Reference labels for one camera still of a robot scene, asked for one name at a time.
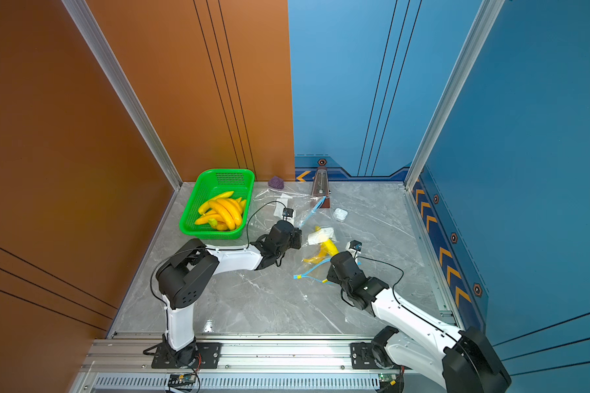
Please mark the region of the clear zip-top bag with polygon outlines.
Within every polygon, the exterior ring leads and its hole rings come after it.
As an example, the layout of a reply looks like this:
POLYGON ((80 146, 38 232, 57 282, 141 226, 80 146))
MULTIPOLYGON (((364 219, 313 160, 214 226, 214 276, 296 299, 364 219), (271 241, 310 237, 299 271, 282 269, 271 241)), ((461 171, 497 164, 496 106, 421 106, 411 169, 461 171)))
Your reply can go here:
POLYGON ((288 207, 294 210, 293 220, 288 222, 301 229, 303 243, 304 236, 315 226, 312 217, 321 209, 319 200, 320 198, 305 193, 270 188, 260 191, 247 203, 247 228, 244 230, 247 242, 268 234, 274 224, 283 220, 283 208, 288 207))
POLYGON ((350 241, 346 246, 341 247, 333 227, 315 225, 304 236, 302 251, 304 251, 303 266, 293 275, 293 280, 311 280, 315 283, 329 284, 332 268, 330 260, 339 252, 349 252, 357 260, 362 251, 362 243, 350 241))

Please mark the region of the yellow banana bunch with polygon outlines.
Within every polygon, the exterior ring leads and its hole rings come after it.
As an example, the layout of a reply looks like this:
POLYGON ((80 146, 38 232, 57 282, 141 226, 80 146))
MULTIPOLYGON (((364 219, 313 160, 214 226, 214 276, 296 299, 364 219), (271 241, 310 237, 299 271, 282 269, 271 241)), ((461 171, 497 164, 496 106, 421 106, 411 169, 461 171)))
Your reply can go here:
POLYGON ((334 229, 316 226, 303 242, 303 263, 318 265, 339 253, 334 243, 334 229))
POLYGON ((232 232, 244 223, 245 200, 232 199, 229 193, 212 198, 198 209, 194 224, 208 225, 218 232, 232 232))

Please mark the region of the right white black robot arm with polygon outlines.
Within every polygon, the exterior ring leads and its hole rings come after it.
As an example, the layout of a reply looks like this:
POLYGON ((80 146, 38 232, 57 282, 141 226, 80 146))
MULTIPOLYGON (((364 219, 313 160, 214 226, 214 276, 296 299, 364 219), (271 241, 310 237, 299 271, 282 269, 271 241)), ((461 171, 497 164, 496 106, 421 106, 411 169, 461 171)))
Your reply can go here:
POLYGON ((446 324, 399 296, 379 278, 367 277, 351 252, 330 259, 329 281, 347 303, 384 321, 372 356, 384 367, 406 366, 448 392, 505 392, 512 383, 492 344, 474 326, 446 324))

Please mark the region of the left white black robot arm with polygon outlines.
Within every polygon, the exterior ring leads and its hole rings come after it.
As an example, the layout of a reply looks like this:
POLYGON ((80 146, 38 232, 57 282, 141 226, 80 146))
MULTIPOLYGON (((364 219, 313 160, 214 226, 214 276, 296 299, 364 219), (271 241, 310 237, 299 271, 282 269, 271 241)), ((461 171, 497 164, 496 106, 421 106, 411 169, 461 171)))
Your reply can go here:
POLYGON ((167 329, 157 353, 172 367, 196 368, 200 352, 193 330, 194 303, 212 277, 279 266, 286 251, 298 250, 301 245, 302 231, 286 220, 278 221, 268 234, 246 246, 216 247, 198 238, 188 241, 155 274, 167 317, 167 329))

